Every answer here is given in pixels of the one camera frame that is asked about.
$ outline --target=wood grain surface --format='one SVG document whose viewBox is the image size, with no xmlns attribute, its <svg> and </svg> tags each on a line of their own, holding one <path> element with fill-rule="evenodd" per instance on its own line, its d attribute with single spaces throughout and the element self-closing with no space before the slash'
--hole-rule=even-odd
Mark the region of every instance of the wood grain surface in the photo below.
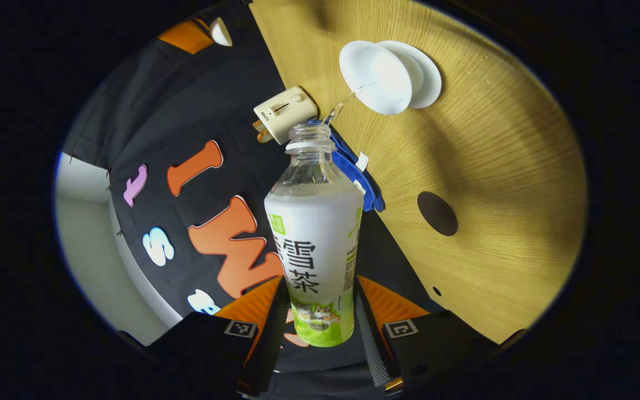
<svg viewBox="0 0 640 400">
<path fill-rule="evenodd" d="M 251 11 L 285 86 L 323 114 L 348 96 L 338 54 L 350 41 L 402 41 L 434 60 L 443 89 L 431 106 L 382 116 L 355 100 L 333 126 L 370 158 L 379 215 L 435 301 L 498 343 L 534 322 L 569 276 L 587 210 L 576 137 L 539 81 L 416 2 L 254 0 Z M 455 235 L 422 218 L 424 191 L 453 208 Z"/>
</svg>

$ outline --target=plastic bottle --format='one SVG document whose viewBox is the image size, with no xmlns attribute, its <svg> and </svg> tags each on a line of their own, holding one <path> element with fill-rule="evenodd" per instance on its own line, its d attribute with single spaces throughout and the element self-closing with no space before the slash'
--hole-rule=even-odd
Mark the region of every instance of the plastic bottle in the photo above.
<svg viewBox="0 0 640 400">
<path fill-rule="evenodd" d="M 317 347 L 345 342 L 354 329 L 353 283 L 362 193 L 332 162 L 326 124 L 289 133 L 290 166 L 265 198 L 283 262 L 295 330 Z"/>
</svg>

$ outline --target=orange letter w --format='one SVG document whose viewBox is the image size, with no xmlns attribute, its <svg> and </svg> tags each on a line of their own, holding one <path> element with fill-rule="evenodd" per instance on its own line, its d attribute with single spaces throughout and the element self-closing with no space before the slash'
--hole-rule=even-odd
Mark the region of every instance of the orange letter w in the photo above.
<svg viewBox="0 0 640 400">
<path fill-rule="evenodd" d="M 199 253 L 226 256 L 217 281 L 236 299 L 244 289 L 283 275 L 283 266 L 276 253 L 266 253 L 264 263 L 251 268 L 266 246 L 266 239 L 233 238 L 241 232 L 256 232 L 257 227 L 256 218 L 241 196 L 231 198 L 229 207 L 204 225 L 189 227 L 189 239 Z"/>
</svg>

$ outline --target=pink letter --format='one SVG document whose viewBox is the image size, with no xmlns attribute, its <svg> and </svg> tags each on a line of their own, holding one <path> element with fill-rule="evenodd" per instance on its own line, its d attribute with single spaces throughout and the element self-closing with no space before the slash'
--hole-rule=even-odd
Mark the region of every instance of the pink letter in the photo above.
<svg viewBox="0 0 640 400">
<path fill-rule="evenodd" d="M 145 164 L 140 165 L 140 167 L 137 169 L 137 172 L 139 172 L 137 178 L 135 178 L 135 180 L 132 180 L 132 178 L 128 179 L 127 189 L 125 189 L 125 192 L 122 193 L 122 197 L 125 199 L 125 202 L 130 205 L 130 207 L 132 207 L 132 199 L 137 196 L 137 193 L 139 193 L 140 190 L 142 190 L 142 187 L 144 187 L 144 183 L 147 182 L 147 166 L 145 166 Z"/>
</svg>

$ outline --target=blue towel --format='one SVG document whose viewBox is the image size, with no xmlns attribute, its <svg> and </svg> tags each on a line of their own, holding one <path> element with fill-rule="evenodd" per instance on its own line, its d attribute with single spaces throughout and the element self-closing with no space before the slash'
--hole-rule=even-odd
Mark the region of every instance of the blue towel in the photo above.
<svg viewBox="0 0 640 400">
<path fill-rule="evenodd" d="M 309 119 L 308 123 L 320 124 L 320 121 Z M 352 152 L 352 149 L 347 145 L 347 143 L 345 143 L 340 135 L 335 132 L 335 129 L 332 129 L 330 139 L 332 139 L 337 147 L 337 151 L 332 153 L 332 161 L 342 172 L 345 173 L 345 175 L 347 175 L 351 182 L 355 183 L 355 185 L 360 184 L 361 187 L 366 190 L 364 194 L 363 210 L 368 212 L 374 208 L 377 212 L 383 212 L 384 199 L 379 192 L 377 183 L 372 179 L 372 176 L 366 169 L 362 172 L 355 165 L 358 157 Z"/>
</svg>

